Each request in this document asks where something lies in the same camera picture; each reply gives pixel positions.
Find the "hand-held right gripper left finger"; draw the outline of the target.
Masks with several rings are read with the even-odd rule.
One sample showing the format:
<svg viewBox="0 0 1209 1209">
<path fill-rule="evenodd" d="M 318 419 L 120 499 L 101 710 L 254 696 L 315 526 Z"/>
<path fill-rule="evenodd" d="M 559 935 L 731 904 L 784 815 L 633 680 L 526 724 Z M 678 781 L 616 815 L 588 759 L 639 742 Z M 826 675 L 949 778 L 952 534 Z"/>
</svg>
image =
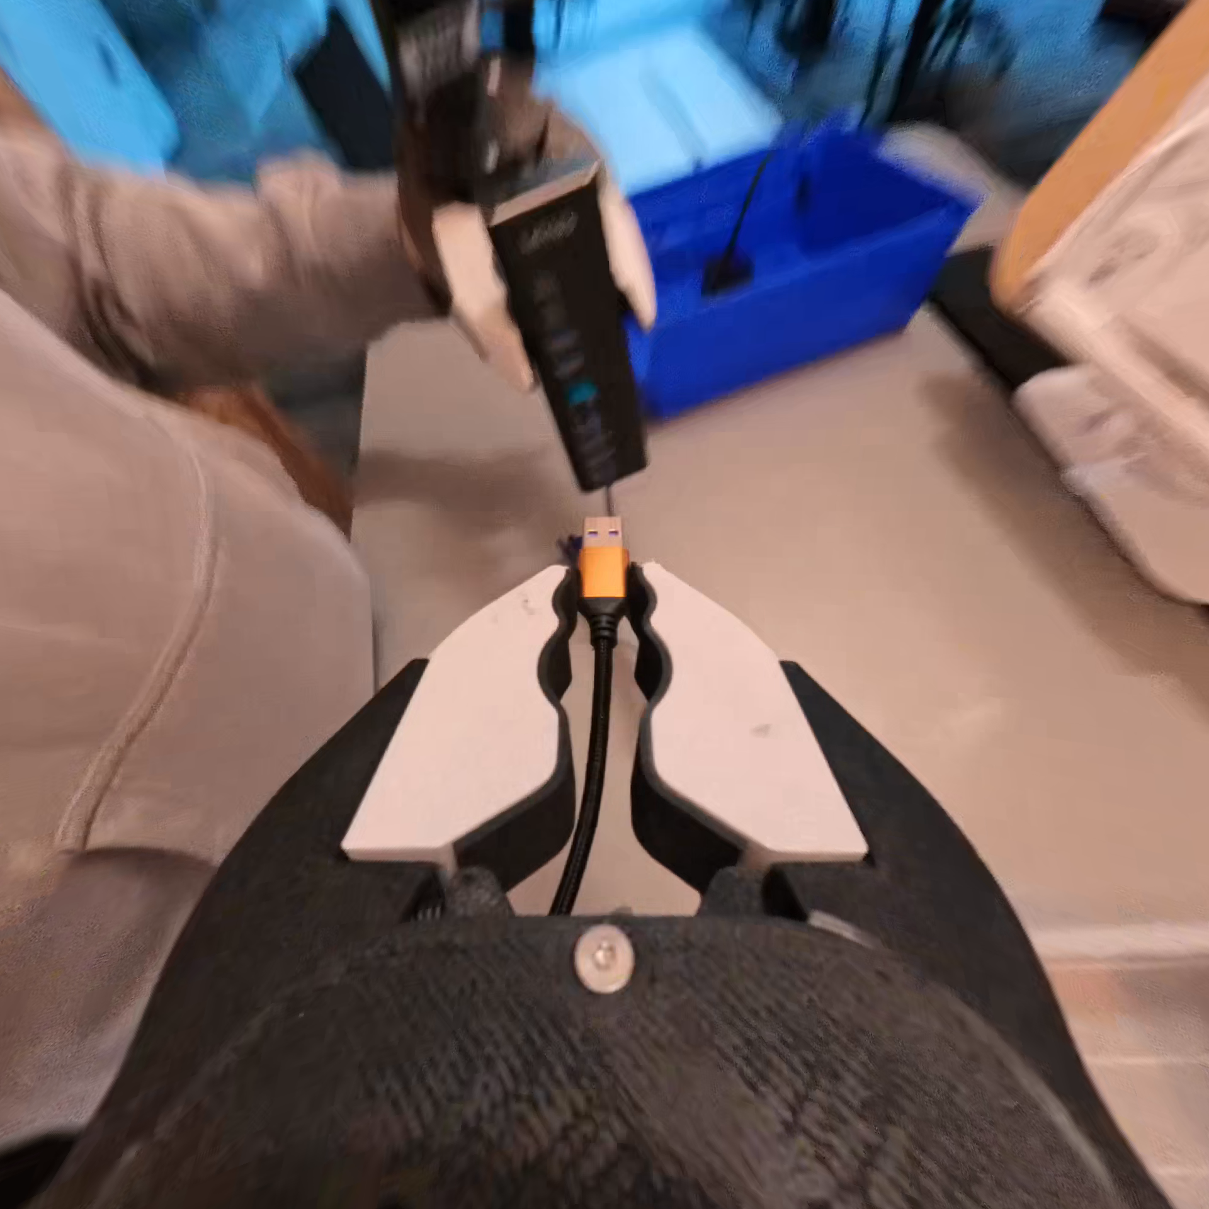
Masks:
<svg viewBox="0 0 1209 1209">
<path fill-rule="evenodd" d="M 342 851 L 447 871 L 537 871 L 570 841 L 568 715 L 578 578 L 548 566 L 465 619 L 425 659 Z"/>
</svg>

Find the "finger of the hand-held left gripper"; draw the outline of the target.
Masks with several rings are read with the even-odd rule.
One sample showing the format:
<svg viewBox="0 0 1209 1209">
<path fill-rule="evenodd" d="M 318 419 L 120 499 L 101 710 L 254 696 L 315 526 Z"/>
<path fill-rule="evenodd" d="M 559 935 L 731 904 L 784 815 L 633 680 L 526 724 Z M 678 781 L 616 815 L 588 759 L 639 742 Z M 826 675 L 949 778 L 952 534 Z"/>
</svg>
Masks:
<svg viewBox="0 0 1209 1209">
<path fill-rule="evenodd" d="M 651 330 L 657 317 L 653 269 L 639 220 L 612 182 L 601 185 L 601 220 L 612 282 L 625 297 L 638 325 Z"/>
<path fill-rule="evenodd" d="M 537 374 L 511 319 L 508 288 L 483 213 L 475 204 L 447 204 L 432 213 L 432 236 L 450 293 L 450 317 L 478 359 L 517 390 Z"/>
</svg>

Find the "blue plastic bin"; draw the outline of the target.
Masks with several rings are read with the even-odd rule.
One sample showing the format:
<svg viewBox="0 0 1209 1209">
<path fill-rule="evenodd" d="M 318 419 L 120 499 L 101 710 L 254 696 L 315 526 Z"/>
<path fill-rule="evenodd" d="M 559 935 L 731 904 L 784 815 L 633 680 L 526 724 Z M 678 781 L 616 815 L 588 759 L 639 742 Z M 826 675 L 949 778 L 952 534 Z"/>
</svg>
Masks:
<svg viewBox="0 0 1209 1209">
<path fill-rule="evenodd" d="M 630 326 L 645 413 L 900 330 L 982 199 L 844 118 L 633 194 L 657 297 L 653 329 Z"/>
</svg>

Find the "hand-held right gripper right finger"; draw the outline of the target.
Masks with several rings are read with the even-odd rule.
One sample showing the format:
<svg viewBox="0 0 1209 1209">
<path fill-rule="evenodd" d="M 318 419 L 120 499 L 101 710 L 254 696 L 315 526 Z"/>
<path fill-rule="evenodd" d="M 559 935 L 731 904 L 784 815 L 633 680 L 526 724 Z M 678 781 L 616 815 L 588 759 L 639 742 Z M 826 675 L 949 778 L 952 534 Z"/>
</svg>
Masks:
<svg viewBox="0 0 1209 1209">
<path fill-rule="evenodd" d="M 644 692 L 632 827 L 667 869 L 862 864 L 868 841 L 776 651 L 655 562 L 632 570 Z"/>
</svg>

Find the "large white instruction sheet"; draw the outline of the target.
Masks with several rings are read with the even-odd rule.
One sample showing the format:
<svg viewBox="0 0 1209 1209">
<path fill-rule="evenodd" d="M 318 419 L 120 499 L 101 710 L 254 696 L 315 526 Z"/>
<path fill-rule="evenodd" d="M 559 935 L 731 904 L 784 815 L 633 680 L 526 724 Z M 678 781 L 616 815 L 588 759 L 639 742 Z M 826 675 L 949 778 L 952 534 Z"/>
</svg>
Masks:
<svg viewBox="0 0 1209 1209">
<path fill-rule="evenodd" d="M 1206 605 L 1206 88 L 1030 269 L 1014 407 L 1134 570 Z"/>
</svg>

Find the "slim black USB hub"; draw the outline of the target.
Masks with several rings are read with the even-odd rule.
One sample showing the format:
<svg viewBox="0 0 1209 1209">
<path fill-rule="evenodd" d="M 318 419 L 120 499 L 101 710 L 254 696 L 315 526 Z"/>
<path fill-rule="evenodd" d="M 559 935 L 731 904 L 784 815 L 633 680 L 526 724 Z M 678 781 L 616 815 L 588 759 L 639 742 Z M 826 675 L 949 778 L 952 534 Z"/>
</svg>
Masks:
<svg viewBox="0 0 1209 1209">
<path fill-rule="evenodd" d="M 585 493 L 648 465 L 601 176 L 598 158 L 546 158 L 483 197 L 508 309 Z"/>
</svg>

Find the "wooden document stand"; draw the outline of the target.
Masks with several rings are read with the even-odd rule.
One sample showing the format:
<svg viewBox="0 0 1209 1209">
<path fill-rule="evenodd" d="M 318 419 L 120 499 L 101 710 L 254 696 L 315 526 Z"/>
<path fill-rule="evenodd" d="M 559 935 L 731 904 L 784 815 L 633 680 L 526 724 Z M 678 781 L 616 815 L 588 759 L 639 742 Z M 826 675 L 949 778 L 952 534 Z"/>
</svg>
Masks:
<svg viewBox="0 0 1209 1209">
<path fill-rule="evenodd" d="M 988 275 L 988 293 L 1006 317 L 1028 329 L 1021 300 L 1030 269 L 1200 88 L 1206 88 L 1206 3 L 1188 3 L 1021 204 Z"/>
</svg>

